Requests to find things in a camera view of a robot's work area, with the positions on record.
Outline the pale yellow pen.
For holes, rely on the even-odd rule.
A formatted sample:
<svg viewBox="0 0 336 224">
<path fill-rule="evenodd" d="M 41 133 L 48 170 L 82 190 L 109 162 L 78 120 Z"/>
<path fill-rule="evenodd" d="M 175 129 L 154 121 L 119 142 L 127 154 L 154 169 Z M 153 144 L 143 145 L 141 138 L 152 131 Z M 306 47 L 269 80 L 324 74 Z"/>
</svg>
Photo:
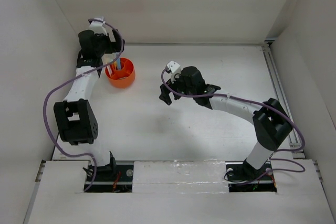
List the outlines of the pale yellow pen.
<svg viewBox="0 0 336 224">
<path fill-rule="evenodd" d="M 106 64 L 110 64 L 112 61 L 115 60 L 115 58 L 117 57 L 117 54 L 116 53 L 113 53 L 113 54 L 105 54 L 103 57 L 102 57 L 102 60 L 103 60 L 103 63 L 106 65 Z"/>
</svg>

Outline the pink pen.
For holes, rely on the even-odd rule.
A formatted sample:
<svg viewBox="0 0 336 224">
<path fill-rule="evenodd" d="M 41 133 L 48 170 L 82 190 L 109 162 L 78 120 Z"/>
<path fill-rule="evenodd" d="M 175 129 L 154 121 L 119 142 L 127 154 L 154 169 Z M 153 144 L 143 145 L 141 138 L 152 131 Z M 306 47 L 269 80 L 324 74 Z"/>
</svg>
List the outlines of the pink pen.
<svg viewBox="0 0 336 224">
<path fill-rule="evenodd" d="M 107 66 L 107 67 L 106 67 L 106 71 L 107 71 L 107 73 L 108 73 L 108 76 L 111 78 L 111 77 L 112 77 L 112 69 L 111 69 L 111 67 L 110 67 L 110 66 Z"/>
</svg>

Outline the blue pen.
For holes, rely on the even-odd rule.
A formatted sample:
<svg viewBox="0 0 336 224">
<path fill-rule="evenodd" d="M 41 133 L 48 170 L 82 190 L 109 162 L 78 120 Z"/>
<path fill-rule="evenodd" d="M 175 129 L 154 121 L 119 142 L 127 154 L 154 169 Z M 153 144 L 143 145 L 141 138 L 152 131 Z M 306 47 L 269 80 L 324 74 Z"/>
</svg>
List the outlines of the blue pen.
<svg viewBox="0 0 336 224">
<path fill-rule="evenodd" d="M 117 64 L 116 68 L 117 68 L 118 70 L 121 70 L 122 67 L 121 67 L 121 61 L 120 61 L 120 58 L 117 59 L 116 64 Z"/>
</svg>

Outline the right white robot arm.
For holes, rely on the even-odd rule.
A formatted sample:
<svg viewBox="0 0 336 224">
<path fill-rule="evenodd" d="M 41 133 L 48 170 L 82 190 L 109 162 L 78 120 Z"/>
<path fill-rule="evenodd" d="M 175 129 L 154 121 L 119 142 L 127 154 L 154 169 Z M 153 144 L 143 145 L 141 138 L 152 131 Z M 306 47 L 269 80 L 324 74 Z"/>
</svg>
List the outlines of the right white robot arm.
<svg viewBox="0 0 336 224">
<path fill-rule="evenodd" d="M 159 98 L 167 105 L 172 103 L 172 93 L 174 100 L 192 98 L 200 106 L 229 113 L 254 126 L 257 143 L 243 163 L 232 170 L 237 180 L 256 179 L 265 172 L 266 161 L 292 131 L 288 116 L 278 100 L 270 98 L 264 103 L 258 103 L 220 94 L 221 88 L 207 84 L 196 67 L 182 68 L 175 61 L 169 62 L 164 72 L 171 77 L 160 86 Z"/>
</svg>

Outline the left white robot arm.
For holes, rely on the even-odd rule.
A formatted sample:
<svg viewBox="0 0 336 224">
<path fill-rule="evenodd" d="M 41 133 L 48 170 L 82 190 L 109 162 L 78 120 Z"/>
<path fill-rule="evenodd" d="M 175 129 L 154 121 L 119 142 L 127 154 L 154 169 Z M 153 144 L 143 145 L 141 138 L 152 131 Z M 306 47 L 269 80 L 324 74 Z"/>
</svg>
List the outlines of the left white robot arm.
<svg viewBox="0 0 336 224">
<path fill-rule="evenodd" d="M 99 80 L 105 54 L 119 53 L 124 40 L 118 30 L 112 30 L 115 41 L 111 41 L 104 28 L 89 28 L 78 34 L 81 49 L 76 64 L 76 76 L 69 93 L 61 102 L 54 104 L 54 114 L 59 137 L 72 146 L 81 145 L 88 152 L 96 153 L 101 164 L 97 175 L 112 180 L 117 175 L 116 160 L 112 153 L 102 154 L 95 140 L 98 137 L 98 122 L 89 103 L 93 87 Z"/>
</svg>

